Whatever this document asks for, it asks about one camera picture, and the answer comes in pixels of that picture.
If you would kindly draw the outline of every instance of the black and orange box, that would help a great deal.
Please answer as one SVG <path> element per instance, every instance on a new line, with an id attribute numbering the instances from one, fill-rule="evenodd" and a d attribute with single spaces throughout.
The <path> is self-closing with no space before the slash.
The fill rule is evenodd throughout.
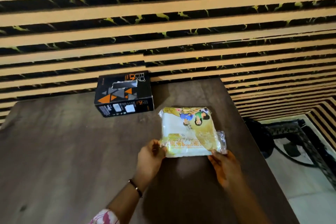
<path id="1" fill-rule="evenodd" d="M 99 76 L 94 105 L 104 117 L 153 111 L 148 71 Z"/>

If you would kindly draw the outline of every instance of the plastic packet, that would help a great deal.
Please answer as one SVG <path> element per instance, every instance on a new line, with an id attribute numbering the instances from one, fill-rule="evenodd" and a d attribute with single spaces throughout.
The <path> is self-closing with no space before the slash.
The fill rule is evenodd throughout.
<path id="1" fill-rule="evenodd" d="M 162 146 L 166 157 L 211 155 L 211 150 L 226 154 L 223 131 L 216 131 L 207 107 L 165 107 L 162 118 Z"/>

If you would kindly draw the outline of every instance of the bracelet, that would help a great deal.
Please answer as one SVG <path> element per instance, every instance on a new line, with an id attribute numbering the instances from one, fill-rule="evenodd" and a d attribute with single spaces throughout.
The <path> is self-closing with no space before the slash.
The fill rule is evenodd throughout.
<path id="1" fill-rule="evenodd" d="M 135 190 L 139 193 L 139 196 L 142 198 L 142 192 L 140 191 L 140 189 L 135 185 L 135 183 L 132 181 L 132 179 L 129 179 L 128 182 L 130 184 L 133 185 L 133 187 L 135 188 Z"/>

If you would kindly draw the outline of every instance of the wooden tabletop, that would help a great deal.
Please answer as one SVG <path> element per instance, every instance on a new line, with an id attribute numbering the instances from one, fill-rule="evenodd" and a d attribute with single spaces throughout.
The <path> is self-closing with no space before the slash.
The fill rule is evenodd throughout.
<path id="1" fill-rule="evenodd" d="M 16 104 L 0 131 L 1 223 L 86 224 L 132 177 L 137 153 L 161 137 L 158 112 L 206 106 L 274 224 L 298 224 L 220 79 L 153 86 L 155 111 L 103 118 L 94 93 Z M 164 159 L 131 223 L 237 223 L 204 156 Z"/>

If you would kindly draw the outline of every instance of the black box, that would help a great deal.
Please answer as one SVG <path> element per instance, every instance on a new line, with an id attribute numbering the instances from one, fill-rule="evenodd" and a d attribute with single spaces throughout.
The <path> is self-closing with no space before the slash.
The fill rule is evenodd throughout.
<path id="1" fill-rule="evenodd" d="M 99 76 L 94 105 L 104 117 L 153 111 L 148 71 Z"/>

